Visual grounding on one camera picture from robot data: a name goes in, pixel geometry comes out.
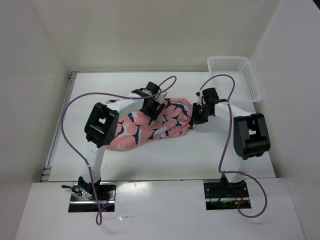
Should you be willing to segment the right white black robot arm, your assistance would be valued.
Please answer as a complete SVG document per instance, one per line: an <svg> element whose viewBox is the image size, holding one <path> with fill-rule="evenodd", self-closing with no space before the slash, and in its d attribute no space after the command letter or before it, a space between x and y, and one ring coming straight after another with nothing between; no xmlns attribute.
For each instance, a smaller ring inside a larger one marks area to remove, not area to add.
<svg viewBox="0 0 320 240"><path fill-rule="evenodd" d="M198 100L192 105L192 126L208 122L209 117L228 123L218 172L221 174L219 191L223 196L230 197L244 185L249 159L261 157L271 148L265 117L262 113L251 113L232 105L229 98L220 98L214 87L201 90L196 96ZM233 166L223 168L230 141L233 141L237 160Z"/></svg>

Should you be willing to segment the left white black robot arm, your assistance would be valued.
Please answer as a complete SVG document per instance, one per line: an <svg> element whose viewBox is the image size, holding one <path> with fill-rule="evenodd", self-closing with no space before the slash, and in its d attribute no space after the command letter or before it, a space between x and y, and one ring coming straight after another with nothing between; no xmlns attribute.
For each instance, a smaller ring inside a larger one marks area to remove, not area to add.
<svg viewBox="0 0 320 240"><path fill-rule="evenodd" d="M133 90L127 97L115 102L94 105L84 127L87 140L86 166L78 178L78 187L89 200L100 194L101 166L106 147L116 138L118 122L135 111L141 111L156 120L164 109L167 92L149 82L145 88Z"/></svg>

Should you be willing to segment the pink shark print shorts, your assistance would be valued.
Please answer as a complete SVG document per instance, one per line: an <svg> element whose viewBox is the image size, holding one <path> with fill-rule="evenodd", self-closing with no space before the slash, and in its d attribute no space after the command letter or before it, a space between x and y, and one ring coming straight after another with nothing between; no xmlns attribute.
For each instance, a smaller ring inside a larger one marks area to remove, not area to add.
<svg viewBox="0 0 320 240"><path fill-rule="evenodd" d="M190 129L193 105L185 98L164 99L164 109L156 120L140 110L119 119L115 139L107 146L112 151L129 151L145 143L176 138Z"/></svg>

